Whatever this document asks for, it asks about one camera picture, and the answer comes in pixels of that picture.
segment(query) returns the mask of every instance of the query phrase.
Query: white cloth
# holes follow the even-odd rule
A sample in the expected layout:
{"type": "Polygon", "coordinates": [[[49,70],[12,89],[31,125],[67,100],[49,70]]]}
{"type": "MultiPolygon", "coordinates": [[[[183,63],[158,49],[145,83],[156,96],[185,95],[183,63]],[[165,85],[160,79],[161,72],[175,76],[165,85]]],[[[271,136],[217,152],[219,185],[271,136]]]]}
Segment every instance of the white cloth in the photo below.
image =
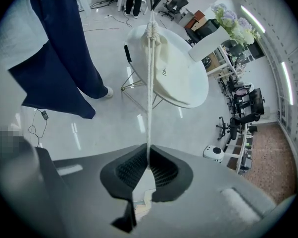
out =
{"type": "MultiPolygon", "coordinates": [[[[142,50],[148,60],[147,33],[141,37],[142,50]]],[[[189,62],[182,52],[159,34],[155,42],[154,54],[154,90],[168,97],[189,104],[189,62]]]]}
{"type": "Polygon", "coordinates": [[[15,0],[0,22],[0,61],[4,69],[32,57],[47,41],[30,0],[15,0]]]}

